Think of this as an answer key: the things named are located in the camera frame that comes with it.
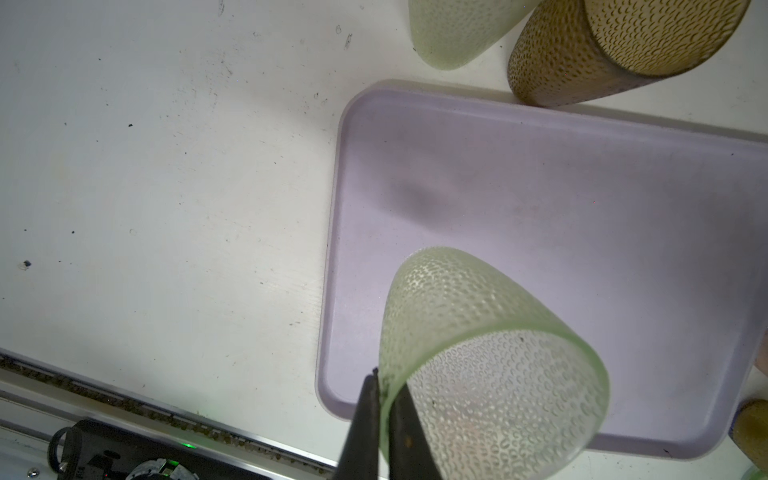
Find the pale green textured glass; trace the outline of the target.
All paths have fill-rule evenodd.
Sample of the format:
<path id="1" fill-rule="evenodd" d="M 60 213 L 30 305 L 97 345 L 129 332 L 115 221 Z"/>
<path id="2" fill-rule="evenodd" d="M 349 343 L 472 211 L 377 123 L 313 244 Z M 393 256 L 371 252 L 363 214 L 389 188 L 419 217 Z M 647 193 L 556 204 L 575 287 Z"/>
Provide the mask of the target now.
<path id="1" fill-rule="evenodd" d="M 588 343 L 508 276 L 448 247 L 398 269 L 378 377 L 381 426 L 407 388 L 446 479 L 548 478 L 592 441 L 610 403 Z"/>

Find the clear green glass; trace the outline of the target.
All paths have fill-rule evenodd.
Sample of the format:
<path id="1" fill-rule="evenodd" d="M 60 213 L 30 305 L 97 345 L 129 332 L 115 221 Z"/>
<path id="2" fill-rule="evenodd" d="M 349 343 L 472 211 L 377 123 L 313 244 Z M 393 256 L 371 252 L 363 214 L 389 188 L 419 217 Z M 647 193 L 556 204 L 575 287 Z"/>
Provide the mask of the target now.
<path id="1" fill-rule="evenodd" d="M 768 474 L 752 466 L 742 475 L 741 480 L 768 480 Z"/>

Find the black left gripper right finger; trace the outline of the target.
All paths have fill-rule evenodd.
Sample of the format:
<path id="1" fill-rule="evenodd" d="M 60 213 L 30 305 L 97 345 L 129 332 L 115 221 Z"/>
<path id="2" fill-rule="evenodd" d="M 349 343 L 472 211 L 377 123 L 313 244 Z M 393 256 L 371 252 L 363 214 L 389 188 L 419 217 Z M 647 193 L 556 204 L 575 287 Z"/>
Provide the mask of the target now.
<path id="1" fill-rule="evenodd" d="M 390 408 L 388 438 L 390 479 L 442 479 L 407 384 Z"/>

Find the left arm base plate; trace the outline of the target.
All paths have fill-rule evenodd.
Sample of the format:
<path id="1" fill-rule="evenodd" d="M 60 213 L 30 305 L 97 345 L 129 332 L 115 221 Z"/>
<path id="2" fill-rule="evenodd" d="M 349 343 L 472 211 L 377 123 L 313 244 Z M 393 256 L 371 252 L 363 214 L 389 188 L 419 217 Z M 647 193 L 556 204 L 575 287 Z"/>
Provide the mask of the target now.
<path id="1" fill-rule="evenodd" d="M 164 443 L 95 420 L 54 433 L 47 462 L 59 479 L 261 479 L 201 454 L 190 444 Z"/>

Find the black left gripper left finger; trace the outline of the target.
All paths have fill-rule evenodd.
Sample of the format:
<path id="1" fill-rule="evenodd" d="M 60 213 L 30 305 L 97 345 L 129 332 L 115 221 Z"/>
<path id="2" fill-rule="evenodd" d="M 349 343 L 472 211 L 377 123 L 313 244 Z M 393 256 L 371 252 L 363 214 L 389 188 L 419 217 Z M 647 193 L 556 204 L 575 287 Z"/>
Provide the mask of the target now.
<path id="1" fill-rule="evenodd" d="M 333 480 L 376 480 L 379 472 L 380 385 L 374 368 L 363 381 Z"/>

